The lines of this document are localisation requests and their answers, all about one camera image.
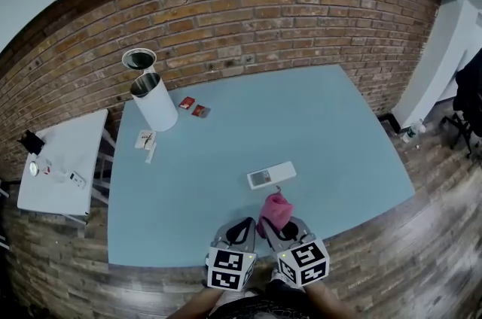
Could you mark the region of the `white cylindrical trash bin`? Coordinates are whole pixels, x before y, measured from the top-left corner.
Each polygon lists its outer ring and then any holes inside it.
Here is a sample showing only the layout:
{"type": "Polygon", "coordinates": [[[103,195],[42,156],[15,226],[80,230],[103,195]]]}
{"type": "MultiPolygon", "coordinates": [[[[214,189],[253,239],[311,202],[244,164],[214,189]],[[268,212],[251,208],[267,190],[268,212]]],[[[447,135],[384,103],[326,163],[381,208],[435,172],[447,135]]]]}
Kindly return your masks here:
{"type": "Polygon", "coordinates": [[[158,73],[147,72],[136,78],[130,94],[151,130],[165,132],[177,122],[177,108],[158,73]]]}

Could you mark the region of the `black pouch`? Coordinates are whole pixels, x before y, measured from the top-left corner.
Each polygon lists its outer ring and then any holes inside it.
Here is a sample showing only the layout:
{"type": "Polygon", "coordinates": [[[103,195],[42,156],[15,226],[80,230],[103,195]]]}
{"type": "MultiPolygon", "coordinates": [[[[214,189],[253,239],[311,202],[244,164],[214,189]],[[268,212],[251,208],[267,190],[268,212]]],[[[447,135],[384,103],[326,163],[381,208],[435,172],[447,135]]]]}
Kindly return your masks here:
{"type": "Polygon", "coordinates": [[[26,130],[17,140],[30,153],[38,156],[45,145],[45,142],[39,138],[34,132],[26,130]]]}

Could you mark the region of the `white remote control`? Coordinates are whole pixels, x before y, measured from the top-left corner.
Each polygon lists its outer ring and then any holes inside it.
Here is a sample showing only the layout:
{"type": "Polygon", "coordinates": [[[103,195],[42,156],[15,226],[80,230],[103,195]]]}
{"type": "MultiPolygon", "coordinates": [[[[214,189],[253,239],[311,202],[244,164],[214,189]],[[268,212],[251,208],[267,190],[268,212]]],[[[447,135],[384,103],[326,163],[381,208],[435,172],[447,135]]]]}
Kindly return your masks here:
{"type": "Polygon", "coordinates": [[[291,161],[280,163],[266,169],[261,169],[246,175],[249,186],[252,190],[278,184],[297,175],[291,161]]]}

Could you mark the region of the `small white printed card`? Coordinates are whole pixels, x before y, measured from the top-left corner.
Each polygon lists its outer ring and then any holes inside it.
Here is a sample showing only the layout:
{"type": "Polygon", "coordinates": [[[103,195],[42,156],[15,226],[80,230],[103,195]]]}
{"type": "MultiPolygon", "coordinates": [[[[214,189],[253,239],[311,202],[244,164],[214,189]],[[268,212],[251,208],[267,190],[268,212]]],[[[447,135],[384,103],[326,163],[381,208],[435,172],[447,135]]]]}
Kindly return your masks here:
{"type": "Polygon", "coordinates": [[[157,133],[153,130],[140,130],[135,143],[135,149],[150,150],[156,139],[157,133]]]}

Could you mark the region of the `pink cloth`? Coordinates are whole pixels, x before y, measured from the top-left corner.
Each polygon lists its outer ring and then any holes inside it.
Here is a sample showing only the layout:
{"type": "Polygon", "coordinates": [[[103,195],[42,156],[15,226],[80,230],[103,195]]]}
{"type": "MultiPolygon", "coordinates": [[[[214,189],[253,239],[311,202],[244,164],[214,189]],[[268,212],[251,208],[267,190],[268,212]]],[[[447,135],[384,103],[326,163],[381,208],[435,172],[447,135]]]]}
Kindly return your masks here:
{"type": "Polygon", "coordinates": [[[281,187],[276,185],[277,191],[270,194],[262,208],[258,219],[257,231],[260,237],[266,238],[262,220],[268,219],[274,226],[276,232],[280,232],[290,221],[294,206],[287,201],[281,192],[281,187]]]}

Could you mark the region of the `clear plastic wrapper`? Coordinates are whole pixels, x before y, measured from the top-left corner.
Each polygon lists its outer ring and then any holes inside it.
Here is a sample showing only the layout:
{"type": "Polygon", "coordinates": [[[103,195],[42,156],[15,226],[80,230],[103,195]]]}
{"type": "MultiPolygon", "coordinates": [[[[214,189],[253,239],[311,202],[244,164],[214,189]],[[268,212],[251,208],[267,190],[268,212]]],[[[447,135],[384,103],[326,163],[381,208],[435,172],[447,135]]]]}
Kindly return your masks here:
{"type": "Polygon", "coordinates": [[[66,169],[61,169],[61,168],[52,168],[50,171],[53,179],[57,183],[63,183],[69,179],[69,176],[71,174],[70,171],[66,169]]]}

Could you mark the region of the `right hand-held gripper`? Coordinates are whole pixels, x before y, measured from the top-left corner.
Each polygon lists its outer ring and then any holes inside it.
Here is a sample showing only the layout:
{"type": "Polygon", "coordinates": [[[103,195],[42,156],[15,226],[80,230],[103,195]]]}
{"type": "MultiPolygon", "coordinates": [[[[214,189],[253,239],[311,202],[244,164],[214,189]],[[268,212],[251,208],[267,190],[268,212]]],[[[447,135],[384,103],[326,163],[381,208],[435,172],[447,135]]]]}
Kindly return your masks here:
{"type": "Polygon", "coordinates": [[[258,234],[267,240],[278,270],[293,284],[304,287],[325,278],[329,273],[330,257],[324,242],[299,218],[279,230],[267,218],[258,221],[258,234]]]}

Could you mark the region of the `person's black printed shirt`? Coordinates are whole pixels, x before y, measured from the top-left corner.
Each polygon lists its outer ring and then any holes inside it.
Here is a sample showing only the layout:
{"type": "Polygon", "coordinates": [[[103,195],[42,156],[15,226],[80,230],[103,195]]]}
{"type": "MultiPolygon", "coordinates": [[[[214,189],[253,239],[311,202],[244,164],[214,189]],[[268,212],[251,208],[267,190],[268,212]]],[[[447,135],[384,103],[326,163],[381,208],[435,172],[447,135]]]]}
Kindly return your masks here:
{"type": "Polygon", "coordinates": [[[316,319],[316,313],[305,292],[275,279],[261,295],[227,302],[208,319],[316,319]]]}

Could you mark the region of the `person's left forearm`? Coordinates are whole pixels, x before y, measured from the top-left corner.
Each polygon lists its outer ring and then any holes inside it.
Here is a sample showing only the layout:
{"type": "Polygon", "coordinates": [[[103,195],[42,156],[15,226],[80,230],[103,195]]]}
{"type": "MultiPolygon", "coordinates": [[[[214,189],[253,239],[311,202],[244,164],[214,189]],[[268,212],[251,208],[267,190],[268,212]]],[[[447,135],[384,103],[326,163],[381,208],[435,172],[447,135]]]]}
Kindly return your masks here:
{"type": "Polygon", "coordinates": [[[224,291],[206,287],[171,315],[171,319],[206,319],[224,291]]]}

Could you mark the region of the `black office chair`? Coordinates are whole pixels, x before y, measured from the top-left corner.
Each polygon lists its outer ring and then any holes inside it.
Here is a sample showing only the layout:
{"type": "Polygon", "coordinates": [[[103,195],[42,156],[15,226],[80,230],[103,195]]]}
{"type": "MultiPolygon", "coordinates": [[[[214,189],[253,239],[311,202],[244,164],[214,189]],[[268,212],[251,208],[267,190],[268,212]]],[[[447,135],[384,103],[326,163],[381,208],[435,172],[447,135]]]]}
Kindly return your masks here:
{"type": "Polygon", "coordinates": [[[445,116],[441,124],[449,123],[455,126],[458,134],[450,145],[454,149],[460,138],[468,148],[467,158],[472,155],[470,138],[475,134],[482,138],[482,48],[456,73],[457,91],[453,100],[453,116],[445,116]]]}

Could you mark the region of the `person's right forearm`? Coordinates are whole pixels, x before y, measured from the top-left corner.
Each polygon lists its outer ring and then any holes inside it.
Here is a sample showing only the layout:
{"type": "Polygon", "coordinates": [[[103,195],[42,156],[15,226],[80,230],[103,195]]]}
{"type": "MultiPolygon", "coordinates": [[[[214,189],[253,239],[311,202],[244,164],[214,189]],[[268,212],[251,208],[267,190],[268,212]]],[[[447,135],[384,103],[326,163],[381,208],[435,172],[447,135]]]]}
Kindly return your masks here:
{"type": "Polygon", "coordinates": [[[316,310],[326,319],[353,319],[353,313],[322,282],[304,286],[304,291],[316,310]]]}

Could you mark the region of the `clear plastic water bottle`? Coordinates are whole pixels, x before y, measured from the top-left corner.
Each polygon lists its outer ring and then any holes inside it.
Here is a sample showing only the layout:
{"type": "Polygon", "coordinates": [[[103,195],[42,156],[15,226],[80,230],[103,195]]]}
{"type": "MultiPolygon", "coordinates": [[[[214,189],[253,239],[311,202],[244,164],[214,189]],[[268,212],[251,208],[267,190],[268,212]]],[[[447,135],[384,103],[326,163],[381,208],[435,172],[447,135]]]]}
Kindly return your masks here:
{"type": "Polygon", "coordinates": [[[423,134],[426,131],[426,126],[423,123],[422,119],[419,119],[415,123],[413,123],[402,135],[402,141],[404,143],[410,143],[412,140],[415,139],[420,134],[423,134]]]}

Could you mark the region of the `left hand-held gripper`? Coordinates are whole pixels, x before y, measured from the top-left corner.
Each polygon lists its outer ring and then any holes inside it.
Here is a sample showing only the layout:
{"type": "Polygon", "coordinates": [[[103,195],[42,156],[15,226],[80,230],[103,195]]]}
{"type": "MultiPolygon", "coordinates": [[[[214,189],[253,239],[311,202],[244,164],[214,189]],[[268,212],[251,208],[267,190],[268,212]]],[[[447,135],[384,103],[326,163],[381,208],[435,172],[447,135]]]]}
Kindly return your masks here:
{"type": "Polygon", "coordinates": [[[220,227],[206,256],[207,286],[241,290],[251,277],[255,253],[256,222],[251,217],[232,220],[220,227]]]}

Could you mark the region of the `white power strip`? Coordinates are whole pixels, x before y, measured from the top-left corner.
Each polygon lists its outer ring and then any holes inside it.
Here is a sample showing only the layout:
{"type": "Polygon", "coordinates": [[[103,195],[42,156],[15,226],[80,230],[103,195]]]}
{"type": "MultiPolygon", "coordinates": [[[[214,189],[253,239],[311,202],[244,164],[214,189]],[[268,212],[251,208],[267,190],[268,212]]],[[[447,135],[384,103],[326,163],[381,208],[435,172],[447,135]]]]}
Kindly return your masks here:
{"type": "Polygon", "coordinates": [[[87,184],[87,182],[75,171],[71,172],[69,180],[79,189],[84,189],[87,184]]]}

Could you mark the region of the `round steel bin lid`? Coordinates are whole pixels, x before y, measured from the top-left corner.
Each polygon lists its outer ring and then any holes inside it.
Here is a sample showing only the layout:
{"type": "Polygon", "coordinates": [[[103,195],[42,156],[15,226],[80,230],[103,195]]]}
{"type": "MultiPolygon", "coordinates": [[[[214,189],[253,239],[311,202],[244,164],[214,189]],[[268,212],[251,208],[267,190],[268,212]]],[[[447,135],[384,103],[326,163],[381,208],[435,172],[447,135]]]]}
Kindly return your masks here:
{"type": "Polygon", "coordinates": [[[147,48],[134,48],[128,50],[121,58],[121,62],[125,67],[137,71],[151,69],[156,61],[156,53],[147,48]]]}

